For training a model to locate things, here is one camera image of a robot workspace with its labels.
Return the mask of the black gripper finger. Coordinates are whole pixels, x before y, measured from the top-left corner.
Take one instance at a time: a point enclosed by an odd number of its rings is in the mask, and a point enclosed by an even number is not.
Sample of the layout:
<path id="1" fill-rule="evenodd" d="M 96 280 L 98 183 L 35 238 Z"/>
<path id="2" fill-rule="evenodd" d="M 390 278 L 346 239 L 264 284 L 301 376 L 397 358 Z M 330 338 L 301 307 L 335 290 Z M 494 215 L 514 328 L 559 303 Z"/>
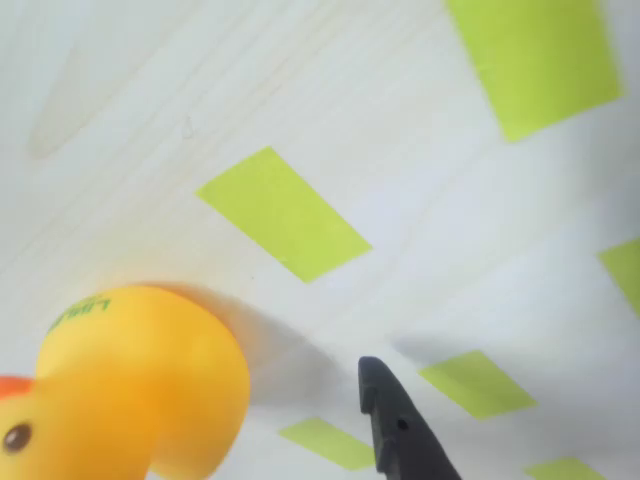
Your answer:
<path id="1" fill-rule="evenodd" d="M 358 360 L 360 410 L 370 417 L 375 464 L 390 480 L 460 480 L 441 443 L 390 368 Z"/>

